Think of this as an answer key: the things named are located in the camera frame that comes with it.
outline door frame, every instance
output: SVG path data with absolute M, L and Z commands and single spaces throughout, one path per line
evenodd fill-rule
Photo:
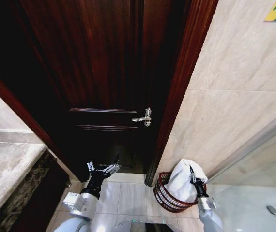
M 173 124 L 179 112 L 196 61 L 215 13 L 218 0 L 192 0 L 185 19 L 179 53 L 174 65 L 171 86 L 159 129 L 154 156 L 148 168 L 145 184 L 152 185 Z
M 190 81 L 200 50 L 205 40 L 209 25 L 214 15 L 218 0 L 187 0 L 183 16 L 184 31 L 180 33 L 179 49 L 176 54 L 171 86 L 158 131 L 154 155 L 147 170 L 145 184 L 151 186 L 157 167 L 162 158 L 170 132 L 179 112 L 185 91 Z M 0 79 L 0 97 L 29 126 L 30 129 L 58 156 L 62 161 L 67 157 L 56 145 L 48 133 L 32 117 L 18 98 Z

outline marble countertop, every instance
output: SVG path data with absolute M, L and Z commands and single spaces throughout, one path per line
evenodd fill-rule
M 45 150 L 44 144 L 0 143 L 0 208 Z

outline brown woven basket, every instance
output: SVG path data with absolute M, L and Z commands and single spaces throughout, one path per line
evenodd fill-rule
M 160 173 L 158 175 L 158 180 L 153 189 L 154 196 L 160 205 L 173 213 L 179 213 L 187 208 L 196 205 L 198 203 L 197 199 L 193 203 L 182 202 L 173 197 L 165 188 L 165 184 L 168 183 L 171 173 Z

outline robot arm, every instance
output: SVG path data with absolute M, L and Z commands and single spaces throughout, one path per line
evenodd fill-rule
M 75 216 L 63 222 L 55 232 L 90 232 L 91 221 L 96 212 L 96 204 L 100 197 L 101 185 L 104 179 L 116 173 L 120 168 L 119 156 L 115 163 L 105 169 L 96 169 L 92 162 L 87 166 L 91 179 L 86 188 L 80 194 L 69 192 L 63 203 L 70 209 L 70 214 Z
M 191 184 L 195 186 L 198 199 L 198 210 L 200 221 L 204 225 L 204 232 L 223 232 L 223 225 L 220 217 L 214 212 L 215 204 L 209 199 L 204 182 L 195 178 L 195 174 L 191 168 L 192 175 Z

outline door handle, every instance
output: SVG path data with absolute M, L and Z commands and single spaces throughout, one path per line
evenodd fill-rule
M 148 127 L 151 124 L 151 108 L 146 109 L 145 117 L 139 117 L 139 118 L 132 118 L 133 122 L 141 122 L 144 121 L 144 125 Z

